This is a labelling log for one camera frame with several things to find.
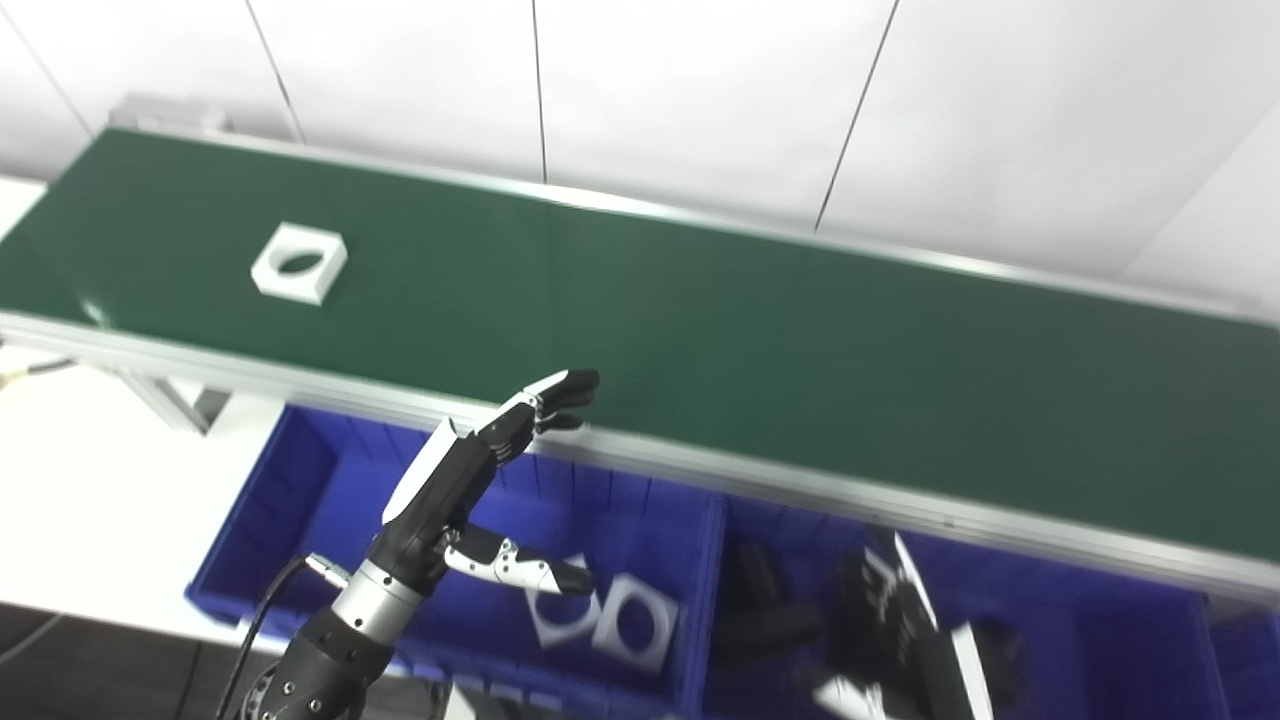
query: storage bin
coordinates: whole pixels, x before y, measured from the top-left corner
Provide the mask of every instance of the storage bin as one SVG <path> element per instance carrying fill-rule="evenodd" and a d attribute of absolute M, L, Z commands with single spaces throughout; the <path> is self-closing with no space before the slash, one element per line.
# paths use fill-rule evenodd
<path fill-rule="evenodd" d="M 289 407 L 250 475 L 187 596 L 233 623 L 250 616 L 294 555 L 320 552 L 355 569 L 425 433 Z M 412 673 L 588 717 L 698 712 L 712 593 L 723 538 L 722 497 L 640 475 L 525 455 L 502 469 L 471 521 L 552 556 L 585 552 L 600 584 L 631 573 L 676 598 L 680 621 L 660 675 L 590 647 L 543 651 L 524 592 L 451 573 L 397 646 Z M 300 575 L 264 624 L 289 637 L 334 591 Z M 552 615 L 556 609 L 548 609 Z M 646 621 L 623 614 L 625 637 Z"/>
<path fill-rule="evenodd" d="M 819 602 L 837 620 L 836 561 L 864 547 L 864 525 L 733 498 L 726 533 L 726 552 L 741 538 L 769 544 L 792 600 Z M 918 533 L 904 533 L 904 542 L 945 625 L 996 619 L 1023 638 L 1025 692 L 1002 719 L 1226 720 L 1196 593 Z M 818 643 L 763 665 L 713 670 L 705 712 L 829 719 L 792 682 L 796 666 L 822 662 L 826 650 Z"/>
<path fill-rule="evenodd" d="M 1210 635 L 1231 720 L 1280 719 L 1280 615 L 1235 620 Z"/>
<path fill-rule="evenodd" d="M 227 623 L 248 618 L 294 555 L 355 568 L 381 509 L 426 434 L 343 415 L 285 409 L 187 594 Z M 602 597 L 631 573 L 677 598 L 681 616 L 660 675 L 593 650 L 586 638 L 543 651 L 524 593 L 449 574 L 397 646 L 429 679 L 588 719 L 666 715 L 716 720 L 828 719 L 792 682 L 820 662 L 820 641 L 731 671 L 708 669 L 726 543 L 771 546 L 794 600 L 832 624 L 836 561 L 867 542 L 856 520 L 782 507 L 526 454 L 502 469 L 471 520 L 567 557 L 585 552 Z M 1024 643 L 1024 696 L 1001 720 L 1280 719 L 1280 620 L 1210 628 L 1193 592 L 904 533 L 947 624 L 997 619 Z M 334 591 L 296 579 L 264 633 L 289 637 Z M 580 598 L 550 598 L 548 616 Z M 645 621 L 622 616 L 623 635 Z"/>

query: white plastic part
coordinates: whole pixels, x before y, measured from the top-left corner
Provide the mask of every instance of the white plastic part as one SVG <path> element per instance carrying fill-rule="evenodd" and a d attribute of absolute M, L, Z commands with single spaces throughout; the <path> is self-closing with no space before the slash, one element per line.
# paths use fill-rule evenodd
<path fill-rule="evenodd" d="M 297 273 L 280 268 L 294 258 L 319 255 L 320 261 Z M 250 275 L 262 295 L 321 305 L 347 263 L 347 246 L 335 232 L 280 223 L 253 261 Z"/>
<path fill-rule="evenodd" d="M 404 469 L 401 480 L 396 483 L 396 489 L 383 507 L 384 525 L 398 518 L 408 507 L 408 502 L 413 500 L 417 491 L 422 489 L 426 480 L 431 478 L 431 473 L 435 471 L 457 441 L 458 428 L 453 424 L 453 418 L 445 418 L 444 421 L 435 427 L 431 437 L 426 438 L 426 443 L 422 445 L 422 448 L 417 451 L 417 456 Z"/>
<path fill-rule="evenodd" d="M 648 647 L 639 651 L 631 650 L 618 632 L 618 612 L 622 611 L 623 605 L 632 600 L 644 605 L 653 618 L 653 638 Z M 680 605 L 675 600 L 641 583 L 635 575 L 622 573 L 614 577 L 613 584 L 609 585 L 609 596 L 604 598 L 604 610 L 600 615 L 600 623 L 591 635 L 591 646 L 657 675 L 662 671 L 662 664 L 667 659 L 667 647 L 676 630 L 678 614 Z"/>
<path fill-rule="evenodd" d="M 847 720 L 887 720 L 884 700 L 877 684 L 860 688 L 844 675 L 832 675 L 813 691 L 813 701 L 836 717 Z"/>
<path fill-rule="evenodd" d="M 586 566 L 586 556 L 581 553 L 570 557 L 564 562 L 576 568 L 582 568 L 584 570 L 590 569 Z M 538 612 L 539 594 L 541 593 L 534 589 L 525 591 L 525 600 L 529 601 L 529 614 L 534 616 L 534 632 L 538 633 L 538 644 L 543 646 L 543 648 L 556 647 L 558 644 L 567 643 L 573 638 L 589 635 L 600 620 L 600 596 L 594 591 L 591 592 L 591 602 L 588 605 L 586 612 L 572 623 L 552 623 L 543 618 L 543 615 Z"/>
<path fill-rule="evenodd" d="M 969 696 L 969 711 L 974 720 L 993 720 L 996 711 L 991 706 L 991 693 L 987 691 L 987 673 L 982 669 L 982 656 L 978 655 L 978 641 L 973 637 L 973 625 L 965 623 L 951 632 L 951 644 L 960 665 L 960 678 L 964 692 Z"/>

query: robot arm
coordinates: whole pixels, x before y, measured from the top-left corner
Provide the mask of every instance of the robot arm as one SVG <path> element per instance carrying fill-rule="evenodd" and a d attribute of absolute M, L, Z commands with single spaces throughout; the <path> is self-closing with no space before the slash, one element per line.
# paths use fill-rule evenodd
<path fill-rule="evenodd" d="M 526 387 L 476 432 L 440 423 L 406 470 L 347 587 L 294 634 L 266 685 L 246 700 L 252 720 L 334 720 L 358 705 L 449 568 L 500 584 L 590 593 L 586 570 L 470 525 L 467 516 L 498 468 L 534 437 L 581 425 L 561 410 L 589 404 L 598 384 L 594 370 L 563 370 Z"/>

